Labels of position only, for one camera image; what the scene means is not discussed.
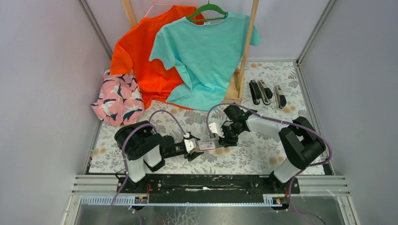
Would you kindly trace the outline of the red staple box sleeve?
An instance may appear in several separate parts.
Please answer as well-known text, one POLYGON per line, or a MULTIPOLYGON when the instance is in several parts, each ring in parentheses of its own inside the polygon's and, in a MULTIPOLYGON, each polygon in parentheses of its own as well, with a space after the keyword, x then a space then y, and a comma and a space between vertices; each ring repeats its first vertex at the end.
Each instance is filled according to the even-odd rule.
POLYGON ((218 143, 209 141, 209 142, 199 142, 199 150, 206 151, 206 150, 215 150, 218 148, 218 143))

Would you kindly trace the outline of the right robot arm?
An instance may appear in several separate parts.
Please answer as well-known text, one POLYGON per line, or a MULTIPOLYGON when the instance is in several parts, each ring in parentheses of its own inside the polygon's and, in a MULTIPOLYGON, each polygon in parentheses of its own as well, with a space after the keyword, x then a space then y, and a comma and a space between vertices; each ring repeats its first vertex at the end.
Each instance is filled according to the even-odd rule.
POLYGON ((238 136, 243 132, 255 132, 272 136, 281 141, 286 159, 271 173, 269 187, 275 193, 283 192, 288 181, 306 169, 325 150, 325 142, 314 133, 314 128, 302 116, 284 123, 264 119, 253 110, 244 111, 237 105, 224 109, 228 125, 218 127, 219 144, 223 147, 237 146, 238 136))

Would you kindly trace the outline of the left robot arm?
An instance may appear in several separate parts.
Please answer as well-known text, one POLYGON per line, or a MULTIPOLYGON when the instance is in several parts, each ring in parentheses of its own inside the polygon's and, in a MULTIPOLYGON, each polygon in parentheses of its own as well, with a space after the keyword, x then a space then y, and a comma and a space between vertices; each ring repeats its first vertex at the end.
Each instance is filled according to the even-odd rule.
POLYGON ((198 141, 186 133, 181 142, 169 135, 162 136, 145 120, 119 129, 114 135, 122 151, 123 163, 128 175, 128 187, 135 193, 145 188, 145 169, 155 172, 165 165, 165 159, 183 155, 189 162, 204 154, 198 151, 198 141))

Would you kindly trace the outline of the beige and black stapler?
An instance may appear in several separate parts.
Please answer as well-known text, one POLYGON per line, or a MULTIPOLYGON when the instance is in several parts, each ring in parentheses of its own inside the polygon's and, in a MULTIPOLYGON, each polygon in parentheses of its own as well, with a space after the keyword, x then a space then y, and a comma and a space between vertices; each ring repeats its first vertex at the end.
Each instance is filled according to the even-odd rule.
POLYGON ((258 80, 257 85, 260 89, 263 104, 270 105, 273 93, 263 80, 258 80))

